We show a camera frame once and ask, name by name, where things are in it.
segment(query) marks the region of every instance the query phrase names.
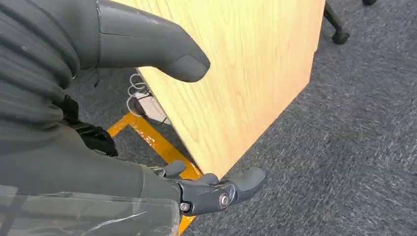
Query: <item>plastic wrap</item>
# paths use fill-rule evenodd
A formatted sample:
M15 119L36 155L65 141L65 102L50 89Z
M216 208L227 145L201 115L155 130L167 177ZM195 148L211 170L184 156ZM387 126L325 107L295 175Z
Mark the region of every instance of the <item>plastic wrap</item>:
M176 236L175 201L62 192L17 194L0 185L0 236Z

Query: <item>bolt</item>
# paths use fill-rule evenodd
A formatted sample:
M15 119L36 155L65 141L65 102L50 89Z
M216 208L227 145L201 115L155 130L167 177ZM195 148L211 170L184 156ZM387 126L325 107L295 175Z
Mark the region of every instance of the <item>bolt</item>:
M181 203L179 205L179 208L183 211L183 212L187 212L190 210L190 204L188 203Z
M222 193L219 198L220 208L226 208L229 205L229 195L227 193Z

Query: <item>white cable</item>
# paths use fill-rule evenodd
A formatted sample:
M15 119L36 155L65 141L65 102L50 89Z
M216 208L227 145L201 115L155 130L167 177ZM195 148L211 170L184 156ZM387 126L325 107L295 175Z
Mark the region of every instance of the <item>white cable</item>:
M129 98L126 100L126 107L132 115L134 115L136 117L141 117L141 115L138 115L136 112L132 111L132 109L129 107L129 102L132 99L132 97L135 96L135 94L137 92L140 92L140 93L144 94L145 96L148 96L149 95L148 86L147 86L146 83L143 83L143 82L133 83L132 79L135 76L138 76L139 78L141 78L140 74L133 74L133 75L130 76L129 82L130 82L131 85L127 88L127 94L129 94ZM130 93L131 89L135 89L136 91L134 93Z

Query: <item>yellow floor tape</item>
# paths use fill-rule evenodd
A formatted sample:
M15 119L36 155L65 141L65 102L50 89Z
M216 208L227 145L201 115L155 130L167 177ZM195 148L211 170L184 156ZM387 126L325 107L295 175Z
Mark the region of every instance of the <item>yellow floor tape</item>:
M201 172L185 158L172 144L170 144L158 131L156 131L145 119L136 117L131 113L123 116L116 124L110 127L107 132L114 137L130 125L154 150L165 160L171 163L180 160L185 163L186 169L180 174L184 179L198 179L202 176ZM179 224L179 233L182 234L195 217L184 216Z

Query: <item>wooden cabinet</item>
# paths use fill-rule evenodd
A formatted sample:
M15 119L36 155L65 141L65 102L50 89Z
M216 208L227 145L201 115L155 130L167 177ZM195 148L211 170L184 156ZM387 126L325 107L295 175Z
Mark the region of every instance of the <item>wooden cabinet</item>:
M117 0L181 25L211 61L199 82L146 82L204 173L223 176L307 85L324 0Z

